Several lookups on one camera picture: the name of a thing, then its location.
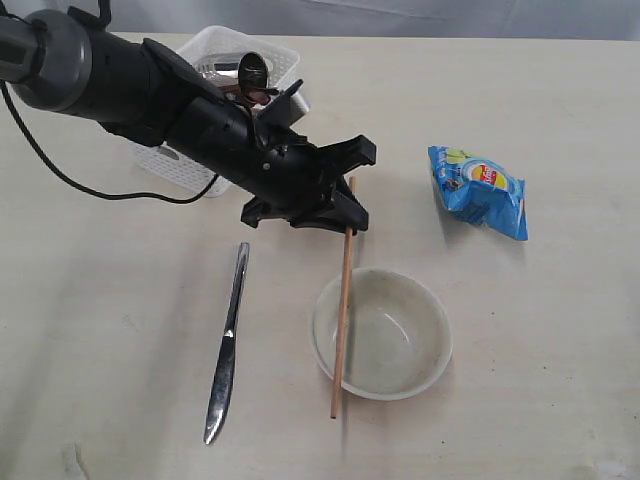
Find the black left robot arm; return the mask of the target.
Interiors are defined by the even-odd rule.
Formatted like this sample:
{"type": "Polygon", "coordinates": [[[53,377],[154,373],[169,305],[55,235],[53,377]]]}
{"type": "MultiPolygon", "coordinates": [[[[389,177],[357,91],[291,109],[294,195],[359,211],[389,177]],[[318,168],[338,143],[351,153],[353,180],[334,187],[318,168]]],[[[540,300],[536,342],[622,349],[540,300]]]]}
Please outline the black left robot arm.
{"type": "Polygon", "coordinates": [[[253,112],[161,43],[126,41],[78,8],[1,16],[1,91],[39,110],[85,118],[146,147],[167,145],[252,194],[242,221],[364,231],[369,215],[346,175],[376,161],[364,136],[319,147],[292,126],[293,90],[253,112]]]}

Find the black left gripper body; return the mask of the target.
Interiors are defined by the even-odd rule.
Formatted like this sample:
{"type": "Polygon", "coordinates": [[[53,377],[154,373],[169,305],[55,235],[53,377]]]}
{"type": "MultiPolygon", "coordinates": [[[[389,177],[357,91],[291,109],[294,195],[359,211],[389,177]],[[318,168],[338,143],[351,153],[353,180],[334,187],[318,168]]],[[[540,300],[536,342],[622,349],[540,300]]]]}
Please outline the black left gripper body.
{"type": "Polygon", "coordinates": [[[255,146],[214,151],[214,171],[253,195],[243,207],[243,223],[252,228],[269,219],[289,223],[322,199],[332,185],[313,185],[315,148],[305,143],[269,151],[255,146]]]}

